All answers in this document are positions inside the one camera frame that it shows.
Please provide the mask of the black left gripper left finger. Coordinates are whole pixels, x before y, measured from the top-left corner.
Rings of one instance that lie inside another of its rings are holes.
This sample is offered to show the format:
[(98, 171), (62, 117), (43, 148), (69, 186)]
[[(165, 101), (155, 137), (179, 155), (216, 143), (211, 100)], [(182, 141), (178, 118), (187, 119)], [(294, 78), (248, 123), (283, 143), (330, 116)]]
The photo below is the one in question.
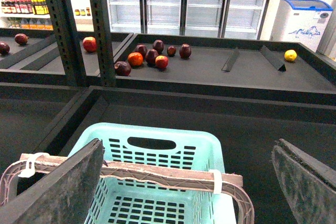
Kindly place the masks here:
[(1, 207), (1, 223), (84, 223), (103, 163), (94, 139), (31, 188)]

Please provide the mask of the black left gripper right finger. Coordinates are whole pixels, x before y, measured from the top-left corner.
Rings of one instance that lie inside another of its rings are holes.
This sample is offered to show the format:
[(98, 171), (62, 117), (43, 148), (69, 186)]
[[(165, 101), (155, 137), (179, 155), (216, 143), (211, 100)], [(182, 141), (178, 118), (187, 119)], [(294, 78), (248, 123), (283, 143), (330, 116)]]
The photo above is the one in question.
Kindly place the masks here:
[(335, 223), (335, 170), (284, 139), (272, 164), (297, 223)]

